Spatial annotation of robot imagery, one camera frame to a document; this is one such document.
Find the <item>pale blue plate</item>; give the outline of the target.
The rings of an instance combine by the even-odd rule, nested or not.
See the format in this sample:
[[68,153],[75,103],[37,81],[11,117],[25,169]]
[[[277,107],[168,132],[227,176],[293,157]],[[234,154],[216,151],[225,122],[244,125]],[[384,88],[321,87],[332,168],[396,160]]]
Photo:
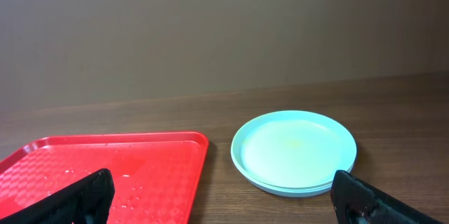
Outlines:
[[234,135],[230,155],[237,166],[350,166],[357,146],[339,122],[313,112],[270,112],[246,122]]
[[318,185],[316,187],[285,188],[264,184],[262,182],[256,182],[255,180],[251,180],[248,176],[244,176],[244,178],[249,183],[265,192],[268,192],[273,195],[278,195],[281,197],[292,197],[292,198],[313,197],[316,195],[321,195],[325,192],[329,192],[333,184],[333,182],[331,181],[328,184]]
[[350,166],[237,166],[249,183],[273,195],[281,197],[313,197],[328,192],[335,172],[348,171]]

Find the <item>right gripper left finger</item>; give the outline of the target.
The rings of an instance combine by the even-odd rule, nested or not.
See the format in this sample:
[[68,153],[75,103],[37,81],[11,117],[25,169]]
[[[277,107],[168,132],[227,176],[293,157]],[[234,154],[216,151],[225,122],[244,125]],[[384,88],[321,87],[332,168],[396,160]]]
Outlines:
[[1,224],[106,224],[115,194],[109,169],[100,169],[1,219]]

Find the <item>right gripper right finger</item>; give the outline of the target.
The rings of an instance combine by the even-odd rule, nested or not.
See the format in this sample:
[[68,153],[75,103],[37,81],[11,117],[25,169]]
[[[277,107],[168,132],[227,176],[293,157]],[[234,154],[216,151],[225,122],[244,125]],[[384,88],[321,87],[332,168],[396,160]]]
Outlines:
[[343,170],[335,173],[330,198],[338,223],[442,224]]

